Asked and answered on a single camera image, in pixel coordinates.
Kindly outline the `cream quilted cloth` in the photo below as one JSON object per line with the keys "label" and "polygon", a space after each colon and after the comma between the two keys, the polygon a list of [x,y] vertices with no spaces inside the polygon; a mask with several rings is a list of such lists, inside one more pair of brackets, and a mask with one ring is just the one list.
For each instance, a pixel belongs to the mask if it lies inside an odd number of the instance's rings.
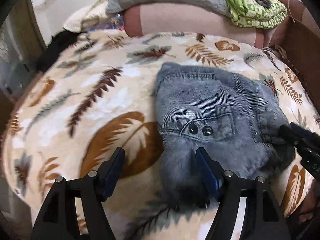
{"label": "cream quilted cloth", "polygon": [[97,0],[72,13],[62,27],[66,31],[81,33],[97,24],[107,22],[111,18],[106,12],[107,6],[108,0]]}

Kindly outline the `pink maroon sofa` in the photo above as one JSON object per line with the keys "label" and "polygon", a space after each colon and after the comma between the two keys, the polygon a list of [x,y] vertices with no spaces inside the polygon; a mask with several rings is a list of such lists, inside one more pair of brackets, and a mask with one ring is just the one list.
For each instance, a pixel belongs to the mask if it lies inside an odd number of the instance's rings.
{"label": "pink maroon sofa", "polygon": [[124,12],[125,31],[143,36],[164,31],[191,31],[219,35],[256,48],[283,49],[286,64],[292,66],[308,96],[319,105],[319,26],[307,7],[298,0],[278,0],[289,15],[274,29],[235,26],[229,18],[186,4],[136,5]]}

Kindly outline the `brown wooden door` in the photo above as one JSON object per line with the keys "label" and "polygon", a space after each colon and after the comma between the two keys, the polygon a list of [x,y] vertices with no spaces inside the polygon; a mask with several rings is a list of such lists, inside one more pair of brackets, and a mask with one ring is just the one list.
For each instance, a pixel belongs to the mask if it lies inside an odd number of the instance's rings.
{"label": "brown wooden door", "polygon": [[45,49],[31,0],[18,0],[1,26],[1,140],[11,116],[41,77],[36,61]]}

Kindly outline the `grey denim pants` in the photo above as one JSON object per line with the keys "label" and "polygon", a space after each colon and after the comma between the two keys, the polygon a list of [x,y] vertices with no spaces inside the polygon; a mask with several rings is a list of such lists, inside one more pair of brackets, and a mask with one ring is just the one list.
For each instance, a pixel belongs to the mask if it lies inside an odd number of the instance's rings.
{"label": "grey denim pants", "polygon": [[278,176],[295,149],[279,128],[288,120],[271,88],[218,68],[162,65],[155,85],[163,194],[171,206],[204,206],[208,192],[195,161],[198,148],[242,178]]}

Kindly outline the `cream leaf-print fleece blanket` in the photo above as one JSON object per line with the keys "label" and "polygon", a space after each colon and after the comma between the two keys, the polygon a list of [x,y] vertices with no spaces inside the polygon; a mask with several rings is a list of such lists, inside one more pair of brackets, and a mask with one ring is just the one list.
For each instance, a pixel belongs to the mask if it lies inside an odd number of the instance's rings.
{"label": "cream leaf-print fleece blanket", "polygon": [[165,62],[257,80],[279,99],[290,122],[319,132],[319,114],[293,71],[252,45],[190,32],[133,38],[117,30],[83,34],[26,97],[3,140],[6,179],[32,218],[58,176],[80,178],[123,147],[123,174],[103,203],[115,237],[125,239],[137,226],[143,239],[206,237],[216,209],[180,215],[161,208],[157,197],[162,142],[151,94]]}

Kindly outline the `green patterned folded quilt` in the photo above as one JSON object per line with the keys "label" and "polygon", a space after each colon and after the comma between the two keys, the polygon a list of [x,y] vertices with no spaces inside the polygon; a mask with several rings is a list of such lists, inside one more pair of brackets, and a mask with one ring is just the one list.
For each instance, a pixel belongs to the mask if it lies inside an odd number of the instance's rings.
{"label": "green patterned folded quilt", "polygon": [[271,7],[260,6],[255,0],[225,0],[231,21],[243,28],[272,29],[287,17],[287,8],[278,0],[271,0]]}

